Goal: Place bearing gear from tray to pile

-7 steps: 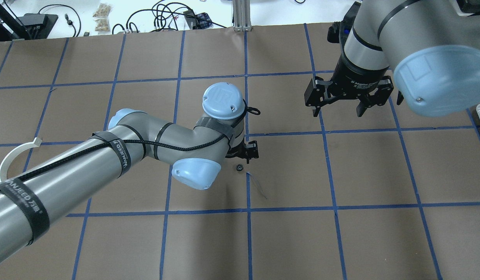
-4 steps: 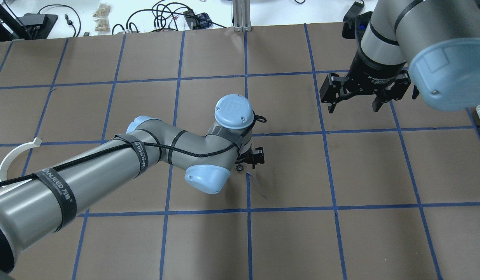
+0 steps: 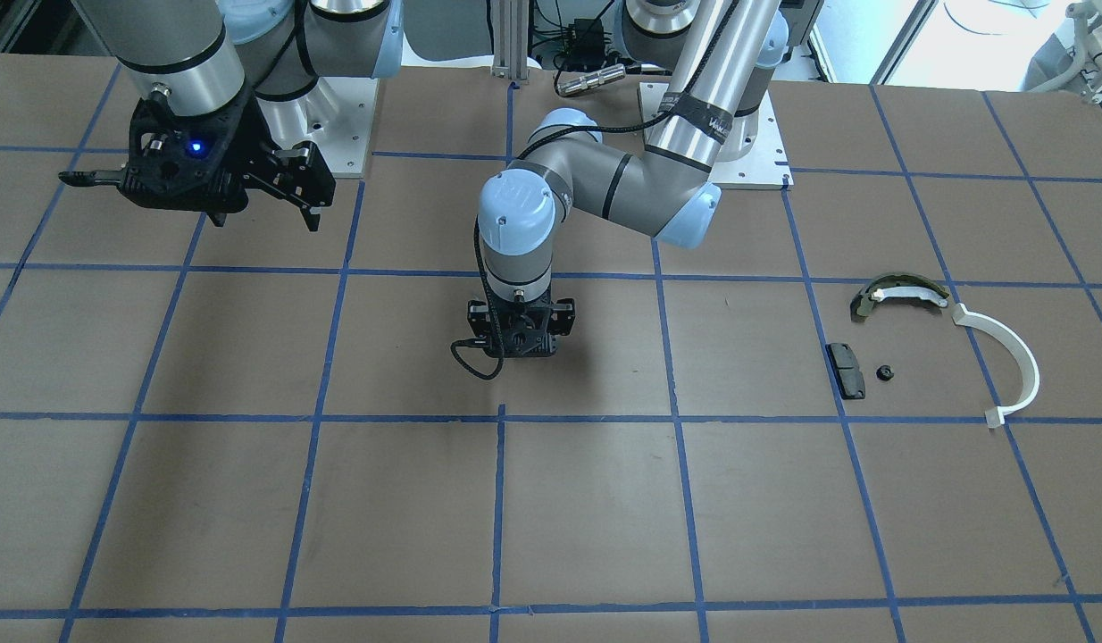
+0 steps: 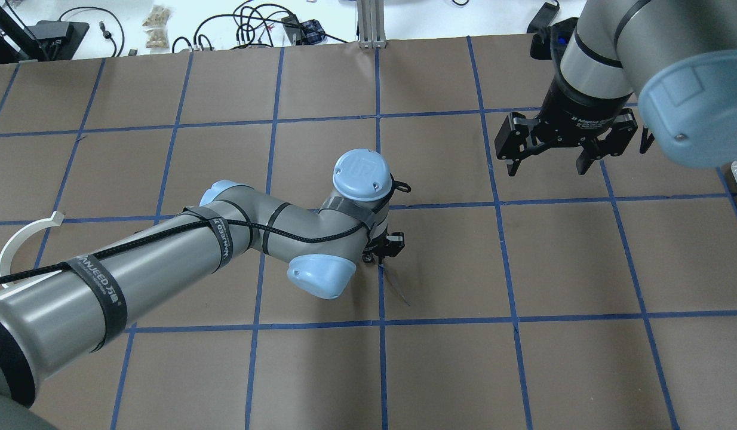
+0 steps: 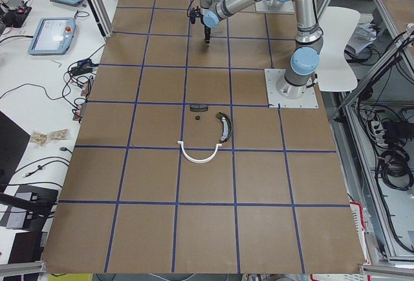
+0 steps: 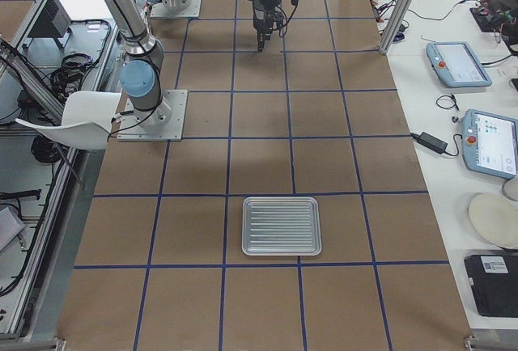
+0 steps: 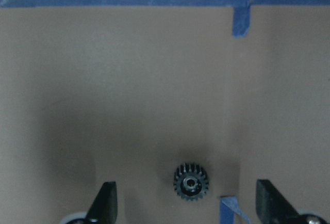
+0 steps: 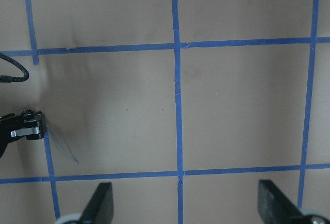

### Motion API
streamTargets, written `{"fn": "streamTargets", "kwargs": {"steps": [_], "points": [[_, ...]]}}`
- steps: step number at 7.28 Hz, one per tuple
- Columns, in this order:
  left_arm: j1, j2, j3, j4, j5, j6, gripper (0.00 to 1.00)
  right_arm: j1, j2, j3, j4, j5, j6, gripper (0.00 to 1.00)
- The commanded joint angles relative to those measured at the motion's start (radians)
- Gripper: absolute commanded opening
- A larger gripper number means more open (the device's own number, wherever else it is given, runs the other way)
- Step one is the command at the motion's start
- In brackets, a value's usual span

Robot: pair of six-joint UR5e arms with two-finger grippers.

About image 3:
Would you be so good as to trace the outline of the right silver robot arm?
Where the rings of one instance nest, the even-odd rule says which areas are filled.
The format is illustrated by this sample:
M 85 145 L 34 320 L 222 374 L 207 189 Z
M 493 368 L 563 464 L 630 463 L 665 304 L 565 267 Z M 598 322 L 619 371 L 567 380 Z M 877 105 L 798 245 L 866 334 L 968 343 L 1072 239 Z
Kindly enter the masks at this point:
M 143 208 L 204 214 L 216 227 L 249 192 L 287 201 L 307 231 L 359 174 L 369 126 L 356 84 L 403 65 L 400 1 L 78 1 L 134 82 L 127 162 L 65 171 L 71 187 L 115 187 Z

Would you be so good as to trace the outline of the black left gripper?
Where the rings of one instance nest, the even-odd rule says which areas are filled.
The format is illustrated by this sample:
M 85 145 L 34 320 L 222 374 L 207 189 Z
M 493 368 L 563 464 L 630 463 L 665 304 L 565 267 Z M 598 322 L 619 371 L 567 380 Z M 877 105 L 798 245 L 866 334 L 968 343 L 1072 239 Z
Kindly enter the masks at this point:
M 533 302 L 506 302 L 491 296 L 489 299 L 499 321 L 503 337 L 491 330 L 486 302 L 468 302 L 468 322 L 474 339 L 471 346 L 480 347 L 491 358 L 550 357 L 557 353 L 557 337 L 572 332 L 576 314 L 574 298 L 552 301 L 548 296 Z

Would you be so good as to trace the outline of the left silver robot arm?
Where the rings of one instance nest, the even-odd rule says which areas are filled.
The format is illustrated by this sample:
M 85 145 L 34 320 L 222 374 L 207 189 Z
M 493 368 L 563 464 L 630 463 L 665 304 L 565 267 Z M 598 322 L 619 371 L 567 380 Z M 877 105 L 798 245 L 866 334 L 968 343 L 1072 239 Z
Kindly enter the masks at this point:
M 525 149 L 480 189 L 474 232 L 483 300 L 468 304 L 472 337 L 489 357 L 553 355 L 575 306 L 551 297 L 558 231 L 574 208 L 661 243 L 705 239 L 722 191 L 712 167 L 734 121 L 755 112 L 789 50 L 776 1 L 622 1 L 619 37 L 634 58 L 662 66 L 668 88 L 644 151 L 603 140 L 585 112 L 548 112 Z

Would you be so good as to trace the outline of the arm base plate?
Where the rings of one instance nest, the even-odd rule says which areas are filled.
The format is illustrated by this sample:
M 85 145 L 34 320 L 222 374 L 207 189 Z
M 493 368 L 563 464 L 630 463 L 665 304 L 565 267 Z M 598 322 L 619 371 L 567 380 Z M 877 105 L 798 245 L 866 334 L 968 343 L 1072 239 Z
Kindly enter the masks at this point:
M 379 90 L 377 79 L 329 77 L 318 78 L 305 96 L 291 101 L 258 101 L 279 146 L 314 142 L 335 178 L 361 179 Z
M 771 78 L 771 69 L 759 69 L 742 92 L 742 109 L 733 110 L 691 92 L 640 84 L 642 117 L 652 124 L 644 136 L 645 150 L 689 172 L 702 172 L 719 187 L 792 186 L 769 98 Z

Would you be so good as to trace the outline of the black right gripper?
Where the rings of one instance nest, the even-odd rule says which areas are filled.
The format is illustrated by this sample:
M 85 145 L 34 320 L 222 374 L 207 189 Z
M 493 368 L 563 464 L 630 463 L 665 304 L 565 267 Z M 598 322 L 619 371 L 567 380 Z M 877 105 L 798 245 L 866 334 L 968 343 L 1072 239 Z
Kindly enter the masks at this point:
M 333 204 L 336 180 L 313 141 L 276 149 L 253 90 L 241 89 L 220 109 L 179 115 L 168 89 L 139 99 L 128 130 L 125 170 L 61 171 L 69 187 L 120 187 L 140 207 L 207 214 L 222 225 L 261 190 L 301 213 L 317 232 L 322 208 Z

